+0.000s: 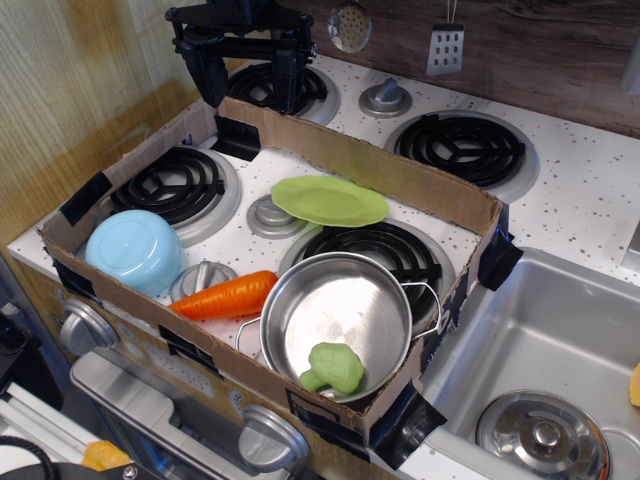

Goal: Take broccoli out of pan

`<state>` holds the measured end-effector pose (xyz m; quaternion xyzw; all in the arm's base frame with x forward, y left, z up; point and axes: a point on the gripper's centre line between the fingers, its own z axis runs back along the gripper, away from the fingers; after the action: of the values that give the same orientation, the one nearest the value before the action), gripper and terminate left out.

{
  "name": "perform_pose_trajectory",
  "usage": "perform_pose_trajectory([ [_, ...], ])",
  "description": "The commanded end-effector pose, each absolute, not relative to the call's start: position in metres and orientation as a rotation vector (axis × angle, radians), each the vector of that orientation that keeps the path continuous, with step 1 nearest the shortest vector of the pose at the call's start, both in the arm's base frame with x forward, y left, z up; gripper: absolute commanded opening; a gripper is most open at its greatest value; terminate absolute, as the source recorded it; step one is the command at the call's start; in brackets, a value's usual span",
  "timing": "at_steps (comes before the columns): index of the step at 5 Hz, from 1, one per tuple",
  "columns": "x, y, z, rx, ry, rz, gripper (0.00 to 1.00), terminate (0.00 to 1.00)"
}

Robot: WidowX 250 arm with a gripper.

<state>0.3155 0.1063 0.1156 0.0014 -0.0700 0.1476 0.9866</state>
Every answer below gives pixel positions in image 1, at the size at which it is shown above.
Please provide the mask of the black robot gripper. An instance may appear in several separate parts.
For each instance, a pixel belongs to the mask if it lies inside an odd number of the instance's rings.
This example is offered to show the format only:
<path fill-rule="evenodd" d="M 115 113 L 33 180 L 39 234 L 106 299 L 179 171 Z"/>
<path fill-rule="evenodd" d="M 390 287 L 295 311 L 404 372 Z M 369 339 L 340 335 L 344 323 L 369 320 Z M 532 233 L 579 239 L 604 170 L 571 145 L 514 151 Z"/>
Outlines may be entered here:
<path fill-rule="evenodd" d="M 225 58 L 272 61 L 280 113 L 291 113 L 302 91 L 306 64 L 316 56 L 313 17 L 277 1 L 206 1 L 171 7 L 174 48 L 202 97 L 218 108 L 228 93 Z"/>

